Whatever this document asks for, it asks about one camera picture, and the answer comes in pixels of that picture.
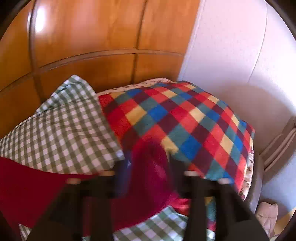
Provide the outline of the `dark red knit garment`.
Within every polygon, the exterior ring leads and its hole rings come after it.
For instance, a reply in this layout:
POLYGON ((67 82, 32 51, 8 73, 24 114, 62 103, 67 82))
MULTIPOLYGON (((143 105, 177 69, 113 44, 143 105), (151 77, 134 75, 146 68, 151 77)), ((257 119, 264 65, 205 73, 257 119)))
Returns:
MULTIPOLYGON (((112 231, 141 223, 177 198, 170 165, 161 146, 148 142, 146 153, 128 152, 131 169, 126 192, 110 200, 112 231)), ((33 228, 68 179, 98 176, 36 170, 1 158, 1 240, 19 240, 19 225, 33 228)), ((90 235, 90 199, 84 199, 83 236, 90 235)))

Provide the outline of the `crumpled beige paper bag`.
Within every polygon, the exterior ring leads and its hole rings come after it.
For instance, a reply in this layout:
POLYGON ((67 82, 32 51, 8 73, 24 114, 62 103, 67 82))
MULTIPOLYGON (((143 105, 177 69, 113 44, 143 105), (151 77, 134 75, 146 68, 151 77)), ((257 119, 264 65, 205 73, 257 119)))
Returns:
POLYGON ((278 218, 278 204, 261 202, 255 211, 255 216, 262 225, 267 236, 271 238, 274 234, 273 230, 278 218))

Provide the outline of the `multicolour checked fleece blanket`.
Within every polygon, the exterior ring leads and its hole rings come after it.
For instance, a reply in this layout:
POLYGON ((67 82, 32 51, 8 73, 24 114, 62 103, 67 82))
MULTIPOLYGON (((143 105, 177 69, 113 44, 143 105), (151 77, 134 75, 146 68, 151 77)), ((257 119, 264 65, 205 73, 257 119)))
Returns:
POLYGON ((202 178, 229 178, 241 190, 255 131, 224 101, 192 83, 161 78, 106 90, 98 98, 132 163, 126 196, 111 203, 115 231, 168 205, 188 214, 189 201, 173 186, 169 157, 202 178))

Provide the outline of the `green white checked bedsheet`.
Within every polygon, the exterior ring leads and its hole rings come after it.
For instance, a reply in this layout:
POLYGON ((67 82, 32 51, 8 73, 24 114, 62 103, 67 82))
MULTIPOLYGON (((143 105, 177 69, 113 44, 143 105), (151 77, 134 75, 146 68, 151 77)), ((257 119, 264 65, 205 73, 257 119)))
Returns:
MULTIPOLYGON (((3 157, 45 172, 87 175, 127 159, 98 93, 76 75, 1 139, 3 157)), ((115 231, 115 239, 182 240, 186 221, 168 205, 141 223, 115 231)))

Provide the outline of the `wooden wardrobe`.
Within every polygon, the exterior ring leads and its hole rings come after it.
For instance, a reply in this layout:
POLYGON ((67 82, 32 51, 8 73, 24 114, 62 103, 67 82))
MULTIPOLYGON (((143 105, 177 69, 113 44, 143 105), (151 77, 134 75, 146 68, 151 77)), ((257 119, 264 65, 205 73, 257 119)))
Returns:
POLYGON ((96 92, 177 80, 199 1, 20 1, 1 24, 1 135, 67 78, 96 92))

